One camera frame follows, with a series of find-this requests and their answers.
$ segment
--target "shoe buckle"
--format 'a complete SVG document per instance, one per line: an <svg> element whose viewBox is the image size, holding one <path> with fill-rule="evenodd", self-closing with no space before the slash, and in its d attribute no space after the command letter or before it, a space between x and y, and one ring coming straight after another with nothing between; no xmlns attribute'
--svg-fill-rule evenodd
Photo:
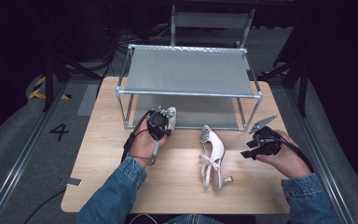
<svg viewBox="0 0 358 224"><path fill-rule="evenodd" d="M168 119L173 118L173 116L175 115L174 111L171 111L169 109L164 109L161 106L158 107L159 108L159 113L162 114L163 116L167 117Z"/></svg>
<svg viewBox="0 0 358 224"><path fill-rule="evenodd" d="M206 140L208 140L208 138L209 138L209 130L205 129L201 133L201 143L204 144Z"/></svg>

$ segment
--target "white high heel shoe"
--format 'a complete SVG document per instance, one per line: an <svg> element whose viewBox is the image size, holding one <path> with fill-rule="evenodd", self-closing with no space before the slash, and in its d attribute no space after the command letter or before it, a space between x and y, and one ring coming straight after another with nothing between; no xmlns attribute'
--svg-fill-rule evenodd
<svg viewBox="0 0 358 224"><path fill-rule="evenodd" d="M171 106L165 111L165 113L168 117L168 127L165 133L167 134L167 137L169 137L171 134L173 134L176 126L176 108Z"/></svg>
<svg viewBox="0 0 358 224"><path fill-rule="evenodd" d="M225 146L214 130L206 124L202 127L201 143L205 149L205 154L200 155L203 187L209 188L211 181L213 191L218 191L226 182L233 181L232 176L223 178L221 175Z"/></svg>

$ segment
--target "denim jacket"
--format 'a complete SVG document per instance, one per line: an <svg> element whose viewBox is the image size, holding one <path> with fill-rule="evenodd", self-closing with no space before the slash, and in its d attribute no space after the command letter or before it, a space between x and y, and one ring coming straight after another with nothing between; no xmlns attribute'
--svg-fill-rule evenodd
<svg viewBox="0 0 358 224"><path fill-rule="evenodd" d="M145 169L127 157L82 207L77 223L124 223L145 179ZM339 223L316 174L283 180L282 188L291 223ZM212 222L222 223L201 215L183 215L167 223Z"/></svg>

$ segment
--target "wooden table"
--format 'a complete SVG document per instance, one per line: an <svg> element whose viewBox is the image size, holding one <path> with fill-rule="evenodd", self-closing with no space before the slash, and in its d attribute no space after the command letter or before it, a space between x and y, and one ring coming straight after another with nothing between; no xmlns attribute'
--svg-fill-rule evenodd
<svg viewBox="0 0 358 224"><path fill-rule="evenodd" d="M62 200L65 212L78 212L119 166L123 145L131 130L123 127L116 97L117 81L117 77L106 77L101 86L71 174L83 183L80 187L67 188ZM259 82L259 85L264 99L254 122L277 114L278 117L268 126L286 131L269 85L265 82ZM247 132L216 132L226 146L222 175L231 175L233 182L226 183L219 192L213 192L212 187L204 189L200 177L199 155L204 152L200 130L177 129L159 150L156 163L146 168L147 179L138 191L131 212L287 214L289 205L281 187L281 180L285 177L272 166L246 160L240 154L249 150L246 143L252 136Z"/></svg>

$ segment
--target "hand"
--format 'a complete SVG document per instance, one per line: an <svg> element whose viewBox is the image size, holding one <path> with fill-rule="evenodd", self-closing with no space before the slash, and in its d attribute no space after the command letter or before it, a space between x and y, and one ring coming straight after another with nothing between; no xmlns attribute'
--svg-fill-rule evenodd
<svg viewBox="0 0 358 224"><path fill-rule="evenodd" d="M280 135L281 138L285 139L287 142L298 147L298 144L296 144L295 141L287 135L287 133L280 130L274 130L274 132ZM282 144L280 152L275 156L257 155L256 158L258 161L274 166L279 172L289 178L298 178L311 174L310 168L308 168L307 164L285 144Z"/></svg>
<svg viewBox="0 0 358 224"><path fill-rule="evenodd" d="M144 168L148 163L151 162L153 158L153 151L155 149L157 141L150 135L147 130L147 121L149 118L144 119L144 121L139 126L139 129L136 132L136 137L133 140L132 146L129 150L128 155L133 157L135 161L141 164ZM159 148L162 148L167 142L167 135L163 136L159 140Z"/></svg>

